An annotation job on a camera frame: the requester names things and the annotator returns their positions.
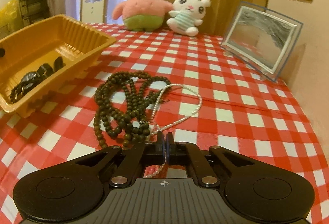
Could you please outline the yellow plastic bag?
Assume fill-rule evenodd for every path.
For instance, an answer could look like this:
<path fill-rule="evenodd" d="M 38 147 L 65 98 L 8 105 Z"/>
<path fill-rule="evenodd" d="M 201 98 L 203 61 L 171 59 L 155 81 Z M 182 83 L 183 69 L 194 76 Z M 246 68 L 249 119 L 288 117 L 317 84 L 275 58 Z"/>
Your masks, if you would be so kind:
<path fill-rule="evenodd" d="M 1 9 L 1 39 L 14 33 L 15 31 L 18 31 L 21 28 L 20 16 L 18 0 L 10 0 Z"/>

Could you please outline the white wooden chair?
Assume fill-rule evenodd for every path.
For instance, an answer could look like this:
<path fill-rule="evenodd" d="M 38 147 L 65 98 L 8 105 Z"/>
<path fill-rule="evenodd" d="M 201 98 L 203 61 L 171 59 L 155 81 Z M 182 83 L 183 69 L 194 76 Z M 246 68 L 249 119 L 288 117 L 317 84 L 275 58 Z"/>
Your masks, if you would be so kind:
<path fill-rule="evenodd" d="M 105 23 L 108 0 L 81 0 L 80 21 L 82 23 Z"/>

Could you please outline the red white checkered tablecloth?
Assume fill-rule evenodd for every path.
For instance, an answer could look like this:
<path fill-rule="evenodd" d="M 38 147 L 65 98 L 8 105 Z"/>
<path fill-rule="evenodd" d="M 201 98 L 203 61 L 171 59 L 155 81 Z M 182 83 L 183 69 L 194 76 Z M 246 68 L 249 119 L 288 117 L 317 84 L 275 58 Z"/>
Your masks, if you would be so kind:
<path fill-rule="evenodd" d="M 328 164 L 309 120 L 283 82 L 262 80 L 243 62 L 224 55 L 218 36 L 135 33 L 105 24 L 97 28 L 117 41 L 95 66 L 62 86 L 29 118 L 1 113 L 1 223 L 21 220 L 12 198 L 20 178 L 99 148 L 93 96 L 120 70 L 143 70 L 184 84 L 184 90 L 167 94 L 167 103 L 156 113 L 159 125 L 191 113 L 202 98 L 198 113 L 173 127 L 176 140 L 202 149 L 220 145 L 305 177 L 316 194 L 308 220 L 328 223 Z"/>

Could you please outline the framed sand art picture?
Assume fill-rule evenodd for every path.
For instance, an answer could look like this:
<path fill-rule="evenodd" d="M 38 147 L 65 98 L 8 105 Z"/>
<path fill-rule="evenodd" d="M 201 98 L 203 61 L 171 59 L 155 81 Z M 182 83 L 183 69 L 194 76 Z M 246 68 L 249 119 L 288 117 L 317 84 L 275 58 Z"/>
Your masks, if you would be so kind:
<path fill-rule="evenodd" d="M 241 2 L 221 47 L 262 77 L 276 82 L 302 28 L 302 22 L 278 11 Z"/>

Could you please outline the white bunny plush toy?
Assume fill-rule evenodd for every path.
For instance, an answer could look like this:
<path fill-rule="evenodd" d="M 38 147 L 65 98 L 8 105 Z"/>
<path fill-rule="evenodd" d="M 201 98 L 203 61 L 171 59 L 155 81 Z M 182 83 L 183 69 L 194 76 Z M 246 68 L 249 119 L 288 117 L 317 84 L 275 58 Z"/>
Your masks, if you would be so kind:
<path fill-rule="evenodd" d="M 198 34 L 198 26 L 202 25 L 206 8 L 210 0 L 175 0 L 173 10 L 169 11 L 170 18 L 166 21 L 174 32 L 190 37 Z"/>

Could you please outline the black wrist watch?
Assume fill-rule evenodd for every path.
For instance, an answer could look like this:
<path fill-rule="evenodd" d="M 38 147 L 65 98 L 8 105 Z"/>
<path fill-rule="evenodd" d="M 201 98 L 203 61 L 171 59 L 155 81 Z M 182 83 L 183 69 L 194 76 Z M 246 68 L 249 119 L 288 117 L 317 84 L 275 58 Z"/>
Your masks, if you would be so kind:
<path fill-rule="evenodd" d="M 20 81 L 21 94 L 25 95 L 64 66 L 65 63 L 63 58 L 57 57 L 52 67 L 48 63 L 44 63 L 38 68 L 38 70 L 26 73 Z"/>

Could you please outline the yellow plastic tray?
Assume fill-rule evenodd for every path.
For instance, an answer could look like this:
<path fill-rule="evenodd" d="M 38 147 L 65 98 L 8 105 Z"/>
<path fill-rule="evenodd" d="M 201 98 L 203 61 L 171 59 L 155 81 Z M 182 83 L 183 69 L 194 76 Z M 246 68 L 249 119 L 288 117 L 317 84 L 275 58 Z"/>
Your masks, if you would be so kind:
<path fill-rule="evenodd" d="M 1 39 L 1 109 L 26 118 L 46 97 L 97 61 L 116 39 L 66 15 L 55 15 L 29 25 Z M 65 66 L 46 78 L 19 101 L 10 100 L 11 91 L 22 77 L 44 64 L 51 67 L 57 57 Z"/>

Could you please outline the pink starfish plush toy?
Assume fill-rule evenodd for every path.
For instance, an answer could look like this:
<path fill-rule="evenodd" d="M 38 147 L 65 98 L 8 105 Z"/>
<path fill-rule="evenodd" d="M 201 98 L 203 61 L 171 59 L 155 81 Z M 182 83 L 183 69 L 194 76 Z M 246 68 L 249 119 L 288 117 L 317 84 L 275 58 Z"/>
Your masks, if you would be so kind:
<path fill-rule="evenodd" d="M 172 3 L 166 0 L 126 0 L 117 4 L 112 19 L 123 19 L 127 30 L 153 31 L 162 26 L 166 13 L 173 10 Z"/>

